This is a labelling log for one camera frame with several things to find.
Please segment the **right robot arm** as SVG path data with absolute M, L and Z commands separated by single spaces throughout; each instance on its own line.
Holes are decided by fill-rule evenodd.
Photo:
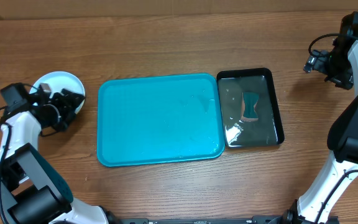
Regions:
M 330 52 L 309 49 L 303 70 L 326 75 L 336 87 L 354 89 L 355 98 L 329 130 L 327 161 L 310 188 L 272 223 L 337 223 L 329 214 L 340 196 L 358 176 L 358 24 L 333 34 Z

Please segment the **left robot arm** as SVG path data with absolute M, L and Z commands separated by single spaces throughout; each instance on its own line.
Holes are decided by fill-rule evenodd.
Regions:
M 85 95 L 38 87 L 29 93 L 15 83 L 0 91 L 0 217 L 3 223 L 118 223 L 100 206 L 74 198 L 63 177 L 40 155 L 44 128 L 67 129 Z

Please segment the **green scrubbing sponge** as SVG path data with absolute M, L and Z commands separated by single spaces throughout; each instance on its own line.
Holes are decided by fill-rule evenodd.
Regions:
M 243 92 L 241 104 L 241 121 L 254 122 L 259 119 L 255 111 L 258 100 L 258 94 L 253 92 Z

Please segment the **light blue plate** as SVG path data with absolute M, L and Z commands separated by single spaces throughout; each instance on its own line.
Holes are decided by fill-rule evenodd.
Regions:
M 64 88 L 85 95 L 85 88 L 82 82 L 73 74 L 63 71 L 50 72 L 39 78 L 34 86 L 38 87 L 41 83 L 46 83 L 52 90 L 52 93 L 62 93 Z

